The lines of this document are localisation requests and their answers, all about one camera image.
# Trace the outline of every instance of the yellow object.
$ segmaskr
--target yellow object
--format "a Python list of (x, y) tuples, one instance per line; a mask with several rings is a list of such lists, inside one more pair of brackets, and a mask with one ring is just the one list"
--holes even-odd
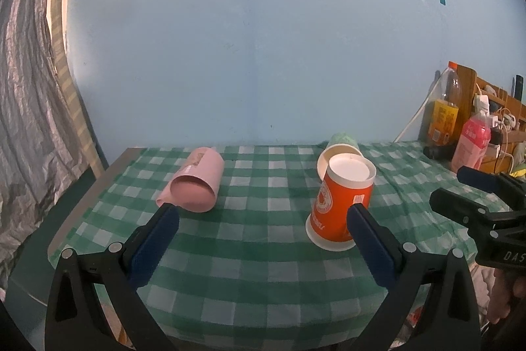
[(523, 168), (522, 170), (517, 170), (513, 173), (510, 173), (510, 176), (511, 177), (521, 177), (521, 176), (524, 176), (526, 175), (526, 168)]
[(435, 100), (428, 137), (433, 144), (448, 144), (455, 128), (459, 108), (445, 100)]

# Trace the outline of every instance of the pink cup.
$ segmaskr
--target pink cup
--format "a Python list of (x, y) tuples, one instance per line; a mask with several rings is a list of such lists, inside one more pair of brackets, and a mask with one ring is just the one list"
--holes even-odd
[(157, 206), (171, 203), (189, 212), (209, 211), (216, 204), (224, 167), (214, 149), (194, 149), (155, 200)]

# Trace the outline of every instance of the wooden shelf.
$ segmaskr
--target wooden shelf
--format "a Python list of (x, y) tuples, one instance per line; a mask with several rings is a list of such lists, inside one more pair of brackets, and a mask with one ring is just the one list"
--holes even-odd
[(503, 107), (506, 105), (506, 102), (504, 100), (499, 99), (497, 96), (494, 96), (492, 93), (487, 92), (486, 90), (481, 90), (481, 92), (482, 94), (485, 94), (486, 96), (488, 96), (488, 99), (490, 99), (491, 101), (494, 101), (495, 103)]
[(511, 130), (508, 131), (508, 143), (519, 143), (526, 140), (526, 131)]

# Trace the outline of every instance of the green paper cup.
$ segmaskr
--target green paper cup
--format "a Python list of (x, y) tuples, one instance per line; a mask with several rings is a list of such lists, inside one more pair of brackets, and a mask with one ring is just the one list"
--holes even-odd
[(358, 143), (347, 133), (334, 134), (327, 144), (327, 147), (318, 158), (318, 176), (321, 180), (325, 177), (329, 159), (338, 154), (356, 154), (364, 156), (358, 149)]

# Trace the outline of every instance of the blue gripper pad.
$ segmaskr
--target blue gripper pad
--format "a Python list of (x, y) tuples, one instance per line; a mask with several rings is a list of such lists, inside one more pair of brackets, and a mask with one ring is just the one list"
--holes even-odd
[(362, 204), (352, 205), (347, 211), (347, 229), (356, 242), (376, 284), (390, 290), (395, 285), (397, 278), (395, 261), (365, 216), (371, 217)]
[(136, 290), (147, 285), (157, 268), (163, 254), (173, 239), (177, 229), (179, 229), (179, 213), (177, 207), (170, 204), (163, 205), (159, 210), (164, 209), (159, 217), (152, 217), (144, 226), (151, 228), (150, 233), (140, 243), (133, 253), (128, 265), (128, 282)]
[(463, 165), (457, 171), (457, 180), (465, 185), (480, 189), (487, 193), (496, 193), (499, 185), (495, 175), (483, 173)]

